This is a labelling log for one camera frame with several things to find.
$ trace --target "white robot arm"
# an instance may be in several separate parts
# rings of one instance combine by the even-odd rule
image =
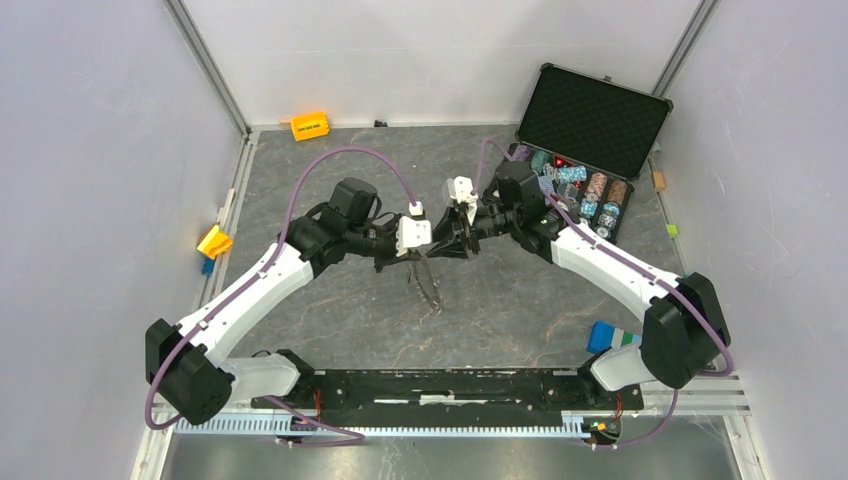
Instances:
[[[449,180],[446,195],[451,203],[432,231],[436,244],[427,256],[468,258],[479,251],[480,239],[509,233],[528,252],[582,275],[644,321],[641,344],[602,352],[580,368],[578,375],[593,389],[590,396],[608,398],[610,392],[654,379],[680,388],[717,356],[707,332],[671,290],[696,305],[714,335],[730,343],[715,290],[706,278],[679,278],[656,269],[601,239],[587,225],[564,221],[545,204],[527,164],[502,164],[493,183],[497,195],[480,206],[475,195],[467,194],[470,183]],[[369,214],[376,196],[371,185],[345,179],[330,202],[291,223],[285,247],[270,267],[277,244],[201,310],[174,326],[155,322],[146,335],[148,381],[153,383],[175,345],[190,338],[158,385],[159,393],[190,423],[205,422],[229,401],[289,394],[301,375],[300,365],[292,361],[296,357],[228,356],[274,306],[345,254],[373,257],[378,271],[420,258],[414,249],[431,243],[423,211],[413,206],[409,217],[395,214],[375,225]],[[319,219],[312,218],[319,212]],[[240,294],[221,307],[222,299],[237,291]],[[204,319],[216,308],[220,311],[207,324]]]

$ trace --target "white wall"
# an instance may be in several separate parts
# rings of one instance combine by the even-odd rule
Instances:
[[[0,7],[0,477],[126,478],[240,138],[161,1]]]
[[[721,2],[660,138],[685,261],[715,282],[777,479],[848,472],[846,15]]]
[[[517,121],[552,62],[650,91],[697,0],[186,0],[248,121]]]

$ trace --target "yellow block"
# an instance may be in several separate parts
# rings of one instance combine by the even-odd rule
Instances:
[[[665,190],[665,175],[662,172],[654,172],[651,178],[654,180],[654,190],[657,193]]]
[[[330,133],[330,123],[327,121],[327,114],[324,112],[315,112],[294,117],[289,123],[291,123],[292,135],[294,135],[296,142]]]
[[[200,239],[200,244],[197,245],[197,251],[215,260],[218,255],[226,252],[232,246],[233,241],[230,237],[221,231],[221,227],[215,224]]]

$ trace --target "gray floor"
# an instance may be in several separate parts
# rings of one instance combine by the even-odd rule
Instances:
[[[325,150],[364,145],[387,154],[407,175],[435,223],[444,210],[444,180],[472,177],[480,141],[495,135],[508,144],[514,131],[515,126],[348,129],[303,143],[295,143],[289,132],[263,132],[226,283],[274,241],[294,183]],[[498,162],[490,154],[487,181]],[[387,167],[362,154],[343,154],[313,172],[295,212],[303,214],[327,200],[347,176],[377,187],[384,211],[404,211],[406,197]],[[635,186],[619,246],[680,272],[650,175]],[[438,315],[408,284],[406,265],[377,274],[370,260],[348,257],[274,309],[232,356],[290,348],[319,368],[576,366],[589,357],[585,347],[596,320],[641,330],[639,321],[599,288],[525,253],[508,237],[485,240],[483,252],[471,260],[435,259],[431,268],[444,297]]]

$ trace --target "white arm segment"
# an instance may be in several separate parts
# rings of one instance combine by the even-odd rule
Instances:
[[[580,223],[576,228],[589,234],[596,243],[603,242],[608,248],[665,280],[672,287],[677,286],[677,275],[652,267],[618,249],[597,236],[585,223]],[[644,320],[645,311],[651,307],[652,298],[662,298],[668,293],[630,267],[594,248],[571,227],[559,232],[559,238],[551,244],[551,256],[554,264],[580,274],[612,295],[636,315],[639,321]],[[642,361],[640,346],[641,343],[632,343],[623,348],[608,350],[592,364],[592,375],[610,392],[634,383],[655,380]]]
[[[650,382],[656,377],[642,361],[641,343],[607,350],[589,368],[595,380],[608,392],[615,392],[634,383]]]
[[[276,244],[268,247],[265,255],[244,275],[200,310],[180,320],[180,334],[186,335],[200,322],[206,313],[233,291],[256,276],[260,268],[271,258]],[[250,288],[239,295],[224,310],[218,313],[209,326],[191,340],[194,346],[206,345],[206,358],[216,367],[224,361],[241,338],[265,317],[278,303],[298,288],[312,280],[312,266],[300,258],[300,252],[286,245],[280,258],[268,272]]]
[[[272,353],[267,357],[230,358],[221,368],[236,377],[228,402],[239,402],[264,395],[288,395],[300,377],[297,367],[286,357]]]
[[[615,250],[621,256],[665,280],[672,287],[677,286],[677,275],[652,267],[633,257],[597,236],[585,223],[580,223],[576,228],[592,236],[596,242],[606,244],[608,248]],[[551,257],[555,265],[579,274],[612,295],[633,315],[636,315],[639,321],[644,320],[645,310],[651,307],[650,301],[653,297],[662,298],[668,293],[618,260],[594,248],[571,227],[559,232],[559,238],[551,244]]]

